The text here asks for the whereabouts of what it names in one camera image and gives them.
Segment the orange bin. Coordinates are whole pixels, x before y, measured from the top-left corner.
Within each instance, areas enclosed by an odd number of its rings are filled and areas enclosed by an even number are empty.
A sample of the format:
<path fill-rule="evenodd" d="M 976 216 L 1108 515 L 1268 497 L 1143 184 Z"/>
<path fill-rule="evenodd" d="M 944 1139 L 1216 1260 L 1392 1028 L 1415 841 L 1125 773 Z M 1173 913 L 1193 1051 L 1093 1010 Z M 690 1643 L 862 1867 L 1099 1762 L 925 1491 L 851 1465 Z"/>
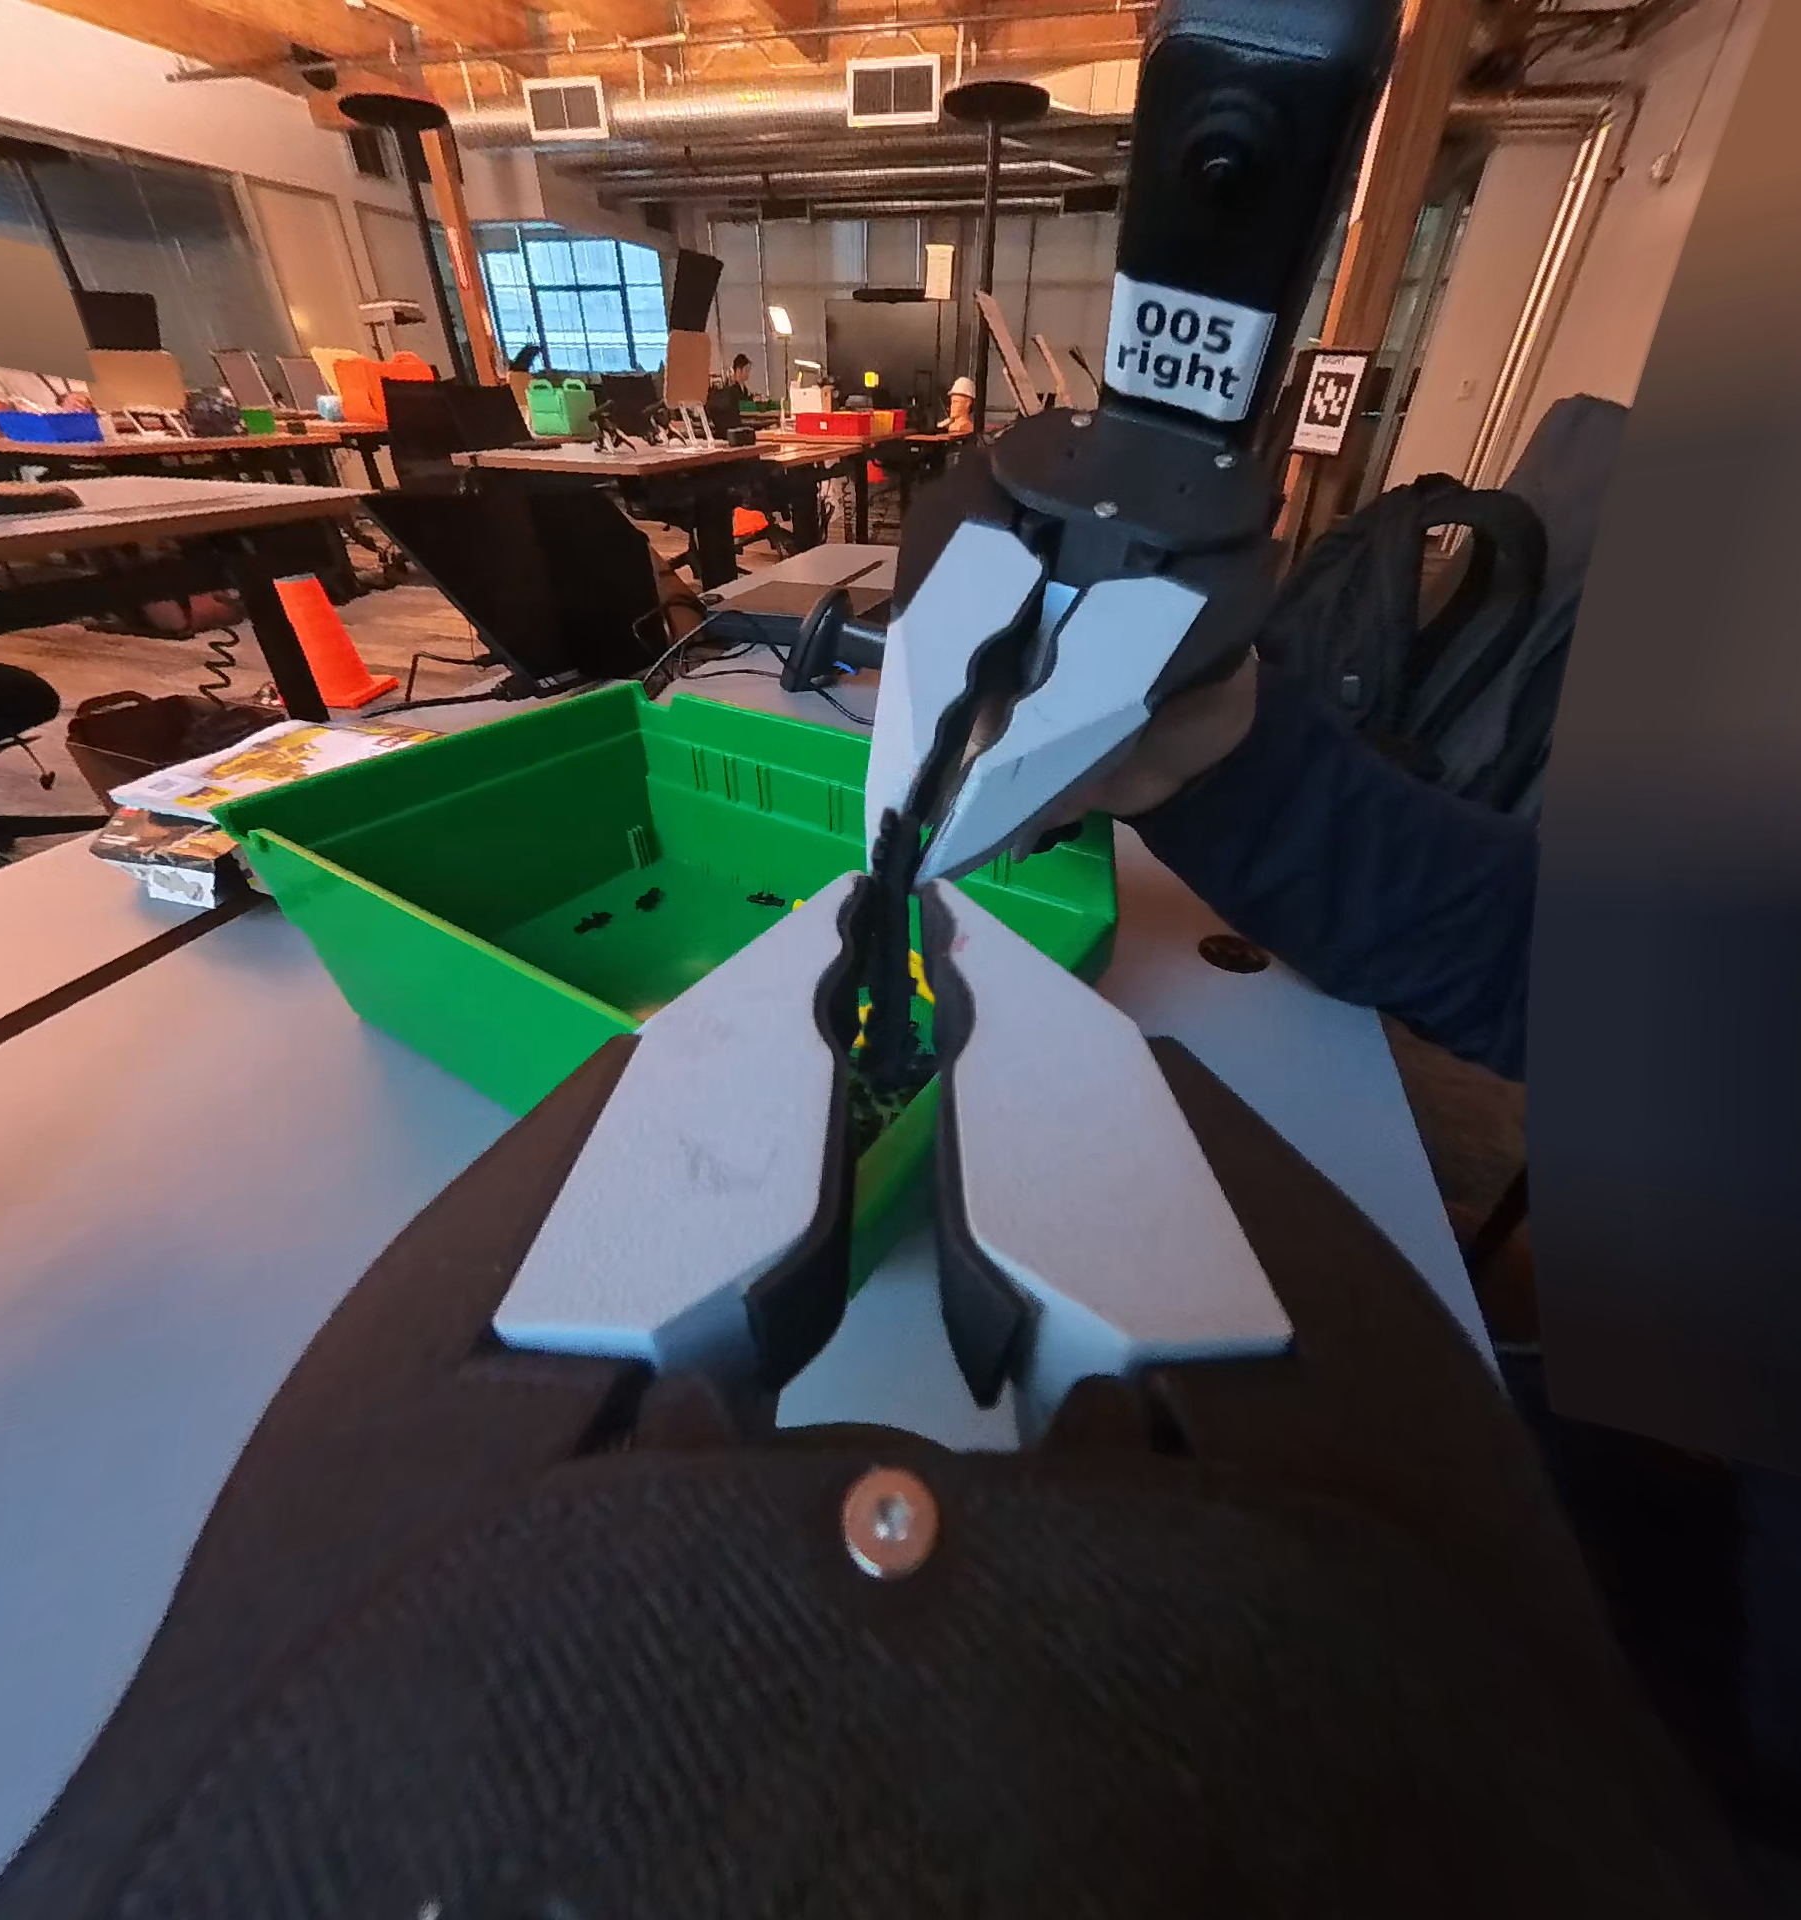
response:
<path fill-rule="evenodd" d="M 338 354 L 331 369 L 342 422 L 387 425 L 387 390 L 439 380 L 435 365 L 416 349 L 393 349 L 388 359 Z"/>

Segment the black background monitor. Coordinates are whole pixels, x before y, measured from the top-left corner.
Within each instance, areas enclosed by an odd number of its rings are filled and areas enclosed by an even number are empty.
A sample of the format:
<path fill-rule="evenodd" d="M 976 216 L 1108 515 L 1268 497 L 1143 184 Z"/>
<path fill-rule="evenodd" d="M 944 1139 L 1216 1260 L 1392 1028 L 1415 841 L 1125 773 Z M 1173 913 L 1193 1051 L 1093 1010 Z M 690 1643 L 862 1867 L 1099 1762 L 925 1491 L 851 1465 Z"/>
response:
<path fill-rule="evenodd" d="M 944 314 L 940 298 L 848 298 L 824 301 L 827 371 L 839 403 L 924 411 L 944 398 Z"/>

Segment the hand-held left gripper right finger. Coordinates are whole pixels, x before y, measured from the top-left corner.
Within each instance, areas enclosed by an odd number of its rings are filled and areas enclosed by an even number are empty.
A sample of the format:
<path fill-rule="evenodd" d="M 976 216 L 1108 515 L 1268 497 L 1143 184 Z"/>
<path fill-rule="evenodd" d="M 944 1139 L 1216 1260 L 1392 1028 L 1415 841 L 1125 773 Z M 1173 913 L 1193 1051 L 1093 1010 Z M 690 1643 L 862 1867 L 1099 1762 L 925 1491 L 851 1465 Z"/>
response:
<path fill-rule="evenodd" d="M 1296 1325 L 1143 1028 L 947 880 L 918 892 L 936 997 L 936 1288 L 976 1402 L 1024 1449 L 1085 1379 L 1289 1354 Z"/>

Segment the wooden desk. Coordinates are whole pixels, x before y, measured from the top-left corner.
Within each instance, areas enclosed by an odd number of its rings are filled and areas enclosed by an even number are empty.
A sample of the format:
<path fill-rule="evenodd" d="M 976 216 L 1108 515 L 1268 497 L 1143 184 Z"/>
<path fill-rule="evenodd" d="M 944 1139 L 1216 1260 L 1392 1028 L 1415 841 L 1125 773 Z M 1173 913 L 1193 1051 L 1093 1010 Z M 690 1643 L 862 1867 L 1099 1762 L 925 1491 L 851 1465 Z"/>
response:
<path fill-rule="evenodd" d="M 278 605 L 277 577 L 315 570 L 315 564 L 294 558 L 297 533 L 350 518 L 369 497 L 362 489 L 173 476 L 37 485 L 72 489 L 78 512 L 0 518 L 0 564 L 68 564 L 78 558 L 105 558 L 105 564 L 64 577 L 0 583 L 0 636 L 94 611 L 185 603 L 195 593 L 234 593 L 287 711 L 301 721 L 331 716 Z"/>

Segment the black backpack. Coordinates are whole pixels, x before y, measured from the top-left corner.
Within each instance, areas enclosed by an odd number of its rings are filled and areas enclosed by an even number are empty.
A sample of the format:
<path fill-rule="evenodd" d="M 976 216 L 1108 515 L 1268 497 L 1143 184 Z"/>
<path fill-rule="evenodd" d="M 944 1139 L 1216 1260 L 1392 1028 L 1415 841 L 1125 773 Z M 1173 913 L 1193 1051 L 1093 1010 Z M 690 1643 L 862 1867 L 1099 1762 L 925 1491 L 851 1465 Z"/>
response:
<path fill-rule="evenodd" d="M 1256 649 L 1420 780 L 1512 809 L 1500 762 L 1545 564 L 1518 492 L 1421 476 L 1298 558 Z"/>

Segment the black floor lamp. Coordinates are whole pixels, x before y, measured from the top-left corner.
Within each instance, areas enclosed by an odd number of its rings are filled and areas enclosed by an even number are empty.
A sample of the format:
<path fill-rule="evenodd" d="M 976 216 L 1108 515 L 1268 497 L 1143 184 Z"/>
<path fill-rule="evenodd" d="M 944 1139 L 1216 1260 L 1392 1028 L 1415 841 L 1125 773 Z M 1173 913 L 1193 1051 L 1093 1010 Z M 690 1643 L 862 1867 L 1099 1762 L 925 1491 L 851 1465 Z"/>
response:
<path fill-rule="evenodd" d="M 1046 115 L 1050 92 L 1040 81 L 1024 79 L 971 79 L 944 92 L 944 115 L 962 128 L 982 128 L 984 160 L 982 160 L 982 219 L 977 219 L 977 266 L 976 266 L 976 306 L 977 336 L 971 365 L 971 432 L 984 440 L 987 431 L 987 369 L 1000 359 L 1014 406 L 1018 417 L 1040 408 L 1035 386 L 1027 360 L 1014 340 L 1004 314 L 996 298 L 996 252 L 1000 252 L 1000 205 L 1002 205 L 1002 144 L 1008 128 L 1027 128 Z"/>
<path fill-rule="evenodd" d="M 383 81 L 350 81 L 338 95 L 338 107 L 350 122 L 393 135 L 393 144 L 395 144 L 395 154 L 400 154 L 400 170 L 403 170 L 403 182 L 405 182 L 405 203 L 409 203 L 413 224 L 416 224 L 416 252 L 419 252 L 424 269 L 427 269 L 440 336 L 448 345 L 455 378 L 460 386 L 473 386 L 475 380 L 475 359 L 473 359 L 473 346 L 460 340 L 460 329 L 455 323 L 455 298 L 448 297 L 448 279 L 440 273 L 440 258 L 439 258 L 439 246 L 435 246 L 435 237 L 429 237 L 429 205 L 427 205 L 429 169 L 427 169 L 424 135 L 445 130 L 448 128 L 448 109 L 439 107 L 439 98 L 429 98 L 424 92 L 393 89 L 388 81 L 387 87 Z"/>

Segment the black barcode scanner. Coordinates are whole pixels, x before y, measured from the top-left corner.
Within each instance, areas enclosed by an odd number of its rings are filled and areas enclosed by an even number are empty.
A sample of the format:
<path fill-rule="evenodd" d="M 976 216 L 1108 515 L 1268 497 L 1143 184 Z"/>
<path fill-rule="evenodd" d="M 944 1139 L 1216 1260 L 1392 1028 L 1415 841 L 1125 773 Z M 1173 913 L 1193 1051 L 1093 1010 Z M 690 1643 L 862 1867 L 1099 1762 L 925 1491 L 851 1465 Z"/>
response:
<path fill-rule="evenodd" d="M 792 636 L 777 684 L 782 690 L 824 690 L 848 675 L 882 671 L 890 658 L 890 596 L 869 597 L 838 583 L 820 596 Z"/>

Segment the black and white marker sign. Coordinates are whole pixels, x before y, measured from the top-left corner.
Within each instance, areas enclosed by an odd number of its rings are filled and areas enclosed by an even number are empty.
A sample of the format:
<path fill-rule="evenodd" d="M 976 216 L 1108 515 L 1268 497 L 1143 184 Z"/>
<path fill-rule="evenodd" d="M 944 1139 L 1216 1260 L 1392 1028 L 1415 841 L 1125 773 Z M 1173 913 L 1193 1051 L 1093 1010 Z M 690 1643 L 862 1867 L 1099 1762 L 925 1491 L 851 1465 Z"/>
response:
<path fill-rule="evenodd" d="M 1314 346 L 1298 375 L 1291 455 L 1340 458 L 1365 408 L 1372 349 Z"/>

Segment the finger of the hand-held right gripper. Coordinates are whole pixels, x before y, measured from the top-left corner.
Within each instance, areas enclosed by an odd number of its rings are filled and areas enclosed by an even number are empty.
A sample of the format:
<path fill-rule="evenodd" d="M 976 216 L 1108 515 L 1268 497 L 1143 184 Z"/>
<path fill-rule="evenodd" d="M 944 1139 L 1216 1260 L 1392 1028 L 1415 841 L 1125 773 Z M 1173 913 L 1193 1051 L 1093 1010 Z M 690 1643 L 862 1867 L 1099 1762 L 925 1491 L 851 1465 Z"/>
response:
<path fill-rule="evenodd" d="M 1017 849 L 1112 761 L 1147 726 L 1147 697 L 1202 610 L 1207 596 L 1171 577 L 1080 587 L 1057 621 L 1046 680 L 1014 702 L 1004 730 L 962 773 L 918 880 L 953 880 Z"/>
<path fill-rule="evenodd" d="M 964 518 L 884 636 L 863 769 L 863 849 L 890 815 L 929 828 L 924 863 L 987 863 L 1014 828 L 962 815 L 969 747 L 1045 610 L 1046 567 L 1014 531 Z"/>

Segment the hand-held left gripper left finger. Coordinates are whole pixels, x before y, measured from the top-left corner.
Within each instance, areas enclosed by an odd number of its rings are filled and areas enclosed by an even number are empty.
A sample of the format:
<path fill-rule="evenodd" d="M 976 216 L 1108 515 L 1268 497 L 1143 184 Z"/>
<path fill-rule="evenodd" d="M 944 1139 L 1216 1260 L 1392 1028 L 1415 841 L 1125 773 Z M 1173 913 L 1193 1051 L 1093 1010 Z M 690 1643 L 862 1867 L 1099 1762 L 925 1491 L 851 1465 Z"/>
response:
<path fill-rule="evenodd" d="M 845 875 L 652 1015 L 493 1330 L 784 1391 L 839 1330 L 876 885 Z"/>

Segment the orange traffic cone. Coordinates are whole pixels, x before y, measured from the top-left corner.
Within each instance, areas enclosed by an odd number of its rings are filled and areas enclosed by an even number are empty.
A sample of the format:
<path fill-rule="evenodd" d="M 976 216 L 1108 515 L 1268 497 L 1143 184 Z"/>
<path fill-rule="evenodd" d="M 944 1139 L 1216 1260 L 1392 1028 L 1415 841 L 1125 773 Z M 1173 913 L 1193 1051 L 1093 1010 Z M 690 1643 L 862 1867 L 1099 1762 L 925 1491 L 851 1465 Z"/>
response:
<path fill-rule="evenodd" d="M 327 707 L 356 711 L 400 689 L 395 675 L 377 675 L 362 661 L 319 577 L 315 574 L 277 577 L 277 596 L 294 625 L 294 636 L 301 641 L 318 695 Z"/>

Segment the green plastic bin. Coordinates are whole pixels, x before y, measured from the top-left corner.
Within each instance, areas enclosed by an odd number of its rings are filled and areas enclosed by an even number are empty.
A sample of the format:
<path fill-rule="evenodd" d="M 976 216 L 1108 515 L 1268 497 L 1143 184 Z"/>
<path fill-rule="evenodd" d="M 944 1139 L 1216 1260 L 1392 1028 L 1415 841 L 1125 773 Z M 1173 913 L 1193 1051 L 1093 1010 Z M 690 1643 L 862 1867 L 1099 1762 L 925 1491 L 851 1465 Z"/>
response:
<path fill-rule="evenodd" d="M 619 684 L 224 809 L 356 1015 L 525 1121 L 413 1220 L 490 1304 L 583 1139 L 568 1081 L 862 875 L 863 769 L 862 735 Z M 576 937 L 597 909 L 616 918 Z"/>

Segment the arched window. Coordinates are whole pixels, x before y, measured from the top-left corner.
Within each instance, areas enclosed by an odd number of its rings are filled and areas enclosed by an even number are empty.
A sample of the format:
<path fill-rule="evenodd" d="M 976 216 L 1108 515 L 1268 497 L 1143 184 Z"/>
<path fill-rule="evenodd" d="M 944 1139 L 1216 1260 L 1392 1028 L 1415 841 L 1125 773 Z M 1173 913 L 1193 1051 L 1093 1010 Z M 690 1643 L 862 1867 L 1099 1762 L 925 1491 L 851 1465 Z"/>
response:
<path fill-rule="evenodd" d="M 475 224 L 498 349 L 527 371 L 661 371 L 665 258 L 555 224 Z"/>

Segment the dark printed booklet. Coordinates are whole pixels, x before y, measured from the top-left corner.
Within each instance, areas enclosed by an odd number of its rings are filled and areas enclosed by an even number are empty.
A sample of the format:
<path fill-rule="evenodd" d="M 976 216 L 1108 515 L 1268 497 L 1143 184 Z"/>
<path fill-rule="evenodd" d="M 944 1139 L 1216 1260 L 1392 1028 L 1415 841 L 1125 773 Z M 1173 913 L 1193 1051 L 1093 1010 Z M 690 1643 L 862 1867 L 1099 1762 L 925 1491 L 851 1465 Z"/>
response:
<path fill-rule="evenodd" d="M 167 906 L 217 909 L 258 892 L 240 841 L 217 822 L 118 809 L 91 854 Z"/>

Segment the person's right hand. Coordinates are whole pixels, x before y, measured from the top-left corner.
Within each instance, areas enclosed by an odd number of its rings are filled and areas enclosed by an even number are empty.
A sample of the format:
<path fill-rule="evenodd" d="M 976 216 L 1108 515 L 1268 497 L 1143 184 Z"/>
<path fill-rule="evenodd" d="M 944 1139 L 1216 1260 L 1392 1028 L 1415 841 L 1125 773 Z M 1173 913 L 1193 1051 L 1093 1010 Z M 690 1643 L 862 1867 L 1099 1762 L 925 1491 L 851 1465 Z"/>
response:
<path fill-rule="evenodd" d="M 1073 792 L 1077 812 L 1128 822 L 1207 780 L 1246 744 L 1256 716 L 1256 680 L 1259 658 L 1246 649 L 1223 680 L 1180 689 L 1150 716 L 1108 773 Z"/>

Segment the dark brown bag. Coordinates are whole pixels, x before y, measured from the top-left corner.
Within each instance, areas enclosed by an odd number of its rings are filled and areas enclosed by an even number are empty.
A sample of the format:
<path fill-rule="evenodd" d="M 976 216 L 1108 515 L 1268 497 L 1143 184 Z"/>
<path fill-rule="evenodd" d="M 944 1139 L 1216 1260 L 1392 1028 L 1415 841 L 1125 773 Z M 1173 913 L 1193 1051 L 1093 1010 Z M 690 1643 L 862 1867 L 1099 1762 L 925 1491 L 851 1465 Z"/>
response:
<path fill-rule="evenodd" d="M 200 690 L 105 690 L 72 707 L 64 749 L 84 777 L 109 786 L 188 758 L 230 749 L 278 720 L 277 707 L 217 702 Z"/>

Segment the black angled panel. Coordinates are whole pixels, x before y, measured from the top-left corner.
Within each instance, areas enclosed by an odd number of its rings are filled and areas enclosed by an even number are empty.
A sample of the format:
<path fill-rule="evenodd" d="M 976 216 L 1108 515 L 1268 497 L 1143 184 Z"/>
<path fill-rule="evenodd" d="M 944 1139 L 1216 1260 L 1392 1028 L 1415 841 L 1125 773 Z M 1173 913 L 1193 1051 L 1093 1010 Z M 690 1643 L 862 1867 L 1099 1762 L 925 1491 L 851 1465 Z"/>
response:
<path fill-rule="evenodd" d="M 642 680 L 668 645 L 652 539 L 599 489 L 383 489 L 364 509 L 537 697 Z"/>

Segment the pile of lego pieces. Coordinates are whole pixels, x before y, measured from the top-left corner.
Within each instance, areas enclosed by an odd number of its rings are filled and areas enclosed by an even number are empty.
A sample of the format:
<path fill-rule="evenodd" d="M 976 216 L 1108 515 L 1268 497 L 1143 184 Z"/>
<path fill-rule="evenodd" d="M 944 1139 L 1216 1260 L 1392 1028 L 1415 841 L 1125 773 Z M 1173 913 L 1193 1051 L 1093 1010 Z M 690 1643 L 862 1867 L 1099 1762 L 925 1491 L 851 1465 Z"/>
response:
<path fill-rule="evenodd" d="M 848 875 L 827 909 L 838 947 L 824 956 L 813 992 L 820 1046 L 833 1070 L 845 1148 L 856 1161 L 924 1100 L 936 1081 L 936 995 L 925 960 L 907 949 L 903 974 L 882 960 L 890 913 L 869 875 Z M 907 1025 L 884 1025 L 890 1048 L 872 1048 L 879 992 L 907 987 Z"/>

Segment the yellow instruction booklet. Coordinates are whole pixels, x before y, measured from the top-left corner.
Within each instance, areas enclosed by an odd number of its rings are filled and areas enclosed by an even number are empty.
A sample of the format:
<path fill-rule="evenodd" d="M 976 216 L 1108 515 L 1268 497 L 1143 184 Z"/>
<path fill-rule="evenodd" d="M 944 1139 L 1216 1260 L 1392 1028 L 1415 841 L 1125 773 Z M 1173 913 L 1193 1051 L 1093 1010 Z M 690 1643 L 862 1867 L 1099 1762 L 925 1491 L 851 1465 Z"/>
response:
<path fill-rule="evenodd" d="M 109 786 L 115 809 L 138 809 L 161 817 L 217 817 L 224 805 L 309 780 L 362 761 L 439 738 L 435 730 L 403 721 L 277 721 L 217 753 L 188 758 L 173 768 Z"/>

